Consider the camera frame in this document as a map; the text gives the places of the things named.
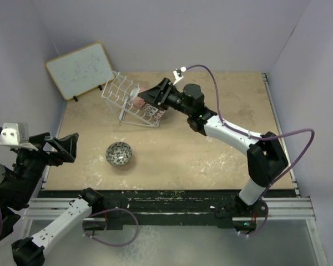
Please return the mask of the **brown patterned bowl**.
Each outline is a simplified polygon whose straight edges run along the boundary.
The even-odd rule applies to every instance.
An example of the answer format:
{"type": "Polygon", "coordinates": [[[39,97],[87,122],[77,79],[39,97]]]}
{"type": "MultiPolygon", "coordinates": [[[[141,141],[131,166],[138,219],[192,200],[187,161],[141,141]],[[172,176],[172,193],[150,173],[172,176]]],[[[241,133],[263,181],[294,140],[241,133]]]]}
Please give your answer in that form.
{"type": "Polygon", "coordinates": [[[140,109],[147,115],[147,111],[152,107],[153,107],[152,105],[145,103],[140,109]]]}

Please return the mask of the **red patterned bowl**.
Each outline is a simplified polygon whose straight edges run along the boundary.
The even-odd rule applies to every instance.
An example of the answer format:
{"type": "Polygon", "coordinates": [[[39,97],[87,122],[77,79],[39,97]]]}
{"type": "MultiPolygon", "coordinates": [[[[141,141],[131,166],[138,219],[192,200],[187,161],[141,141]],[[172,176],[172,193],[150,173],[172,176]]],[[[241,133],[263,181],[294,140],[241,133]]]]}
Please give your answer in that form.
{"type": "Polygon", "coordinates": [[[162,110],[158,110],[155,114],[154,114],[154,118],[159,120],[163,115],[165,114],[165,111],[162,110]]]}

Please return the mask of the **grey leaf bowl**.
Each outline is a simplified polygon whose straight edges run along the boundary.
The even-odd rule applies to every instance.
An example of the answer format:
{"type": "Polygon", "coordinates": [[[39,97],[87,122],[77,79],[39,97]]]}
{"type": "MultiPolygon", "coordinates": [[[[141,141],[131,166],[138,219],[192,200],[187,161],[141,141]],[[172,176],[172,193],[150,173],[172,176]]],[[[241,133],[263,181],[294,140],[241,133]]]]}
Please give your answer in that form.
{"type": "Polygon", "coordinates": [[[115,142],[111,144],[106,152],[106,161],[112,166],[122,166],[128,163],[133,155],[132,148],[126,142],[115,142]]]}
{"type": "Polygon", "coordinates": [[[142,93],[144,91],[147,91],[149,88],[147,87],[135,87],[131,92],[130,92],[130,102],[137,108],[140,109],[144,104],[145,101],[138,96],[139,93],[142,93]]]}

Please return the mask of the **white wire dish rack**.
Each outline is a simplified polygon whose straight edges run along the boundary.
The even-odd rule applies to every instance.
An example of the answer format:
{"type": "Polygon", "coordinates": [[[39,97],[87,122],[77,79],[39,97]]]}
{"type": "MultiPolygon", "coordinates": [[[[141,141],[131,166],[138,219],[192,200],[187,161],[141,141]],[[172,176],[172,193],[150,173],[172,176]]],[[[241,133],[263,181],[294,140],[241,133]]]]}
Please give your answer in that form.
{"type": "Polygon", "coordinates": [[[160,124],[160,119],[146,115],[130,102],[130,92],[140,87],[133,80],[120,72],[112,71],[108,82],[102,90],[101,97],[105,100],[113,115],[119,122],[135,126],[154,127],[160,124]]]}

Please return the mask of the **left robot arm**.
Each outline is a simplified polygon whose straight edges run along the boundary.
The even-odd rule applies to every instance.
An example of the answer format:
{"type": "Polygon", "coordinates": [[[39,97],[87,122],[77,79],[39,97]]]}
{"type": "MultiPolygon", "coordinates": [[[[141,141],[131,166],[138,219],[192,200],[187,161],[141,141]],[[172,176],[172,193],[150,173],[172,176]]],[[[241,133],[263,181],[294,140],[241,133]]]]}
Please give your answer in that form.
{"type": "Polygon", "coordinates": [[[20,220],[16,212],[28,208],[47,166],[75,161],[78,137],[74,133],[58,139],[43,133],[20,145],[9,144],[17,157],[11,170],[0,164],[0,265],[43,265],[54,245],[72,227],[85,217],[98,217],[103,212],[103,196],[86,188],[47,227],[31,237],[12,240],[13,227],[20,220]]]}

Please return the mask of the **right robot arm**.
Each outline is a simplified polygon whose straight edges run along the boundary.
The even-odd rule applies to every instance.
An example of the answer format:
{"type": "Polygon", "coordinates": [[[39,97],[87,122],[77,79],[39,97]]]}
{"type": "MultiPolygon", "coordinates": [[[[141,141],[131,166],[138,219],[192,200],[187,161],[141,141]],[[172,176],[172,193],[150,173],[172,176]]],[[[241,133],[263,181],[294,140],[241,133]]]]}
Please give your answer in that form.
{"type": "Polygon", "coordinates": [[[255,211],[255,203],[289,165],[275,134],[246,132],[222,120],[205,105],[204,94],[197,84],[187,84],[179,91],[168,78],[164,78],[157,86],[139,92],[138,97],[159,110],[172,108],[185,114],[193,131],[226,143],[246,157],[249,180],[239,192],[235,207],[242,217],[255,211]]]}

